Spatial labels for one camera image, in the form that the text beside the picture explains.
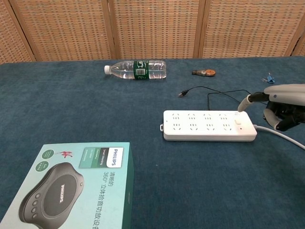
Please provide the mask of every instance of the blue tablecloth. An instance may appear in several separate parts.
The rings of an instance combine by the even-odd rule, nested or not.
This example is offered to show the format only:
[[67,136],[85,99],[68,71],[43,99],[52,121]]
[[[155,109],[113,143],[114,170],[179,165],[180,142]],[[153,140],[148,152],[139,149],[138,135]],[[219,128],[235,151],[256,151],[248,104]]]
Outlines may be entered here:
[[[131,142],[134,166],[132,229],[305,228],[305,153],[270,133],[253,142],[167,142],[165,110],[206,110],[209,90],[262,91],[304,83],[305,58],[166,60],[166,80],[105,76],[117,61],[0,65],[0,219],[43,144]],[[191,75],[215,69],[214,78]],[[245,92],[232,93],[238,100]],[[238,103],[211,95],[213,110]],[[248,110],[267,126],[263,104]],[[287,132],[304,142],[305,125]]]

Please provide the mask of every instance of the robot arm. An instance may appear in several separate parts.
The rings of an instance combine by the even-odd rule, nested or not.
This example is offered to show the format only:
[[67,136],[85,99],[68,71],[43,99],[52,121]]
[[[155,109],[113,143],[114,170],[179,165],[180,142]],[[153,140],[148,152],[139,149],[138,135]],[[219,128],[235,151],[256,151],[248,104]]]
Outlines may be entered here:
[[238,106],[238,111],[244,111],[254,102],[268,102],[264,119],[275,130],[286,131],[305,123],[305,84],[267,87],[264,92],[250,94],[244,98]]

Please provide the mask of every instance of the product box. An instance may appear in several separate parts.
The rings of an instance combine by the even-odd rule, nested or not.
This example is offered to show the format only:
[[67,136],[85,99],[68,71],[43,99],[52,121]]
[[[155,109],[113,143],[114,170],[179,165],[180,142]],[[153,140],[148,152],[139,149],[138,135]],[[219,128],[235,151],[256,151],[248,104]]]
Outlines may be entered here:
[[129,143],[44,145],[0,229],[129,229]]

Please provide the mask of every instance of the white power strip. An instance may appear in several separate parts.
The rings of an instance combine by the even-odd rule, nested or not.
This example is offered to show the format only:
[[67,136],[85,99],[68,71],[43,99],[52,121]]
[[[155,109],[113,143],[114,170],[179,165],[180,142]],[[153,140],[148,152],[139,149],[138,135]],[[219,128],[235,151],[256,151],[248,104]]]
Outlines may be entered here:
[[253,141],[257,132],[246,112],[164,111],[160,126],[168,141]]

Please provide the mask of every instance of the woven screen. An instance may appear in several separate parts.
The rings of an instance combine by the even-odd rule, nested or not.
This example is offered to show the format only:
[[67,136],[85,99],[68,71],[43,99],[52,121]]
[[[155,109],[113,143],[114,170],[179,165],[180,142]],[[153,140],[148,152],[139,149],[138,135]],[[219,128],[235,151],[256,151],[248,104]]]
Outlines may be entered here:
[[0,0],[0,64],[31,61],[26,44],[21,39],[23,34],[18,32],[18,24],[13,21],[16,19],[9,13],[8,4],[4,1]]
[[199,0],[113,0],[122,59],[192,58]]
[[38,60],[111,59],[102,0],[11,2]]
[[304,12],[304,0],[211,0],[202,56],[284,56]]

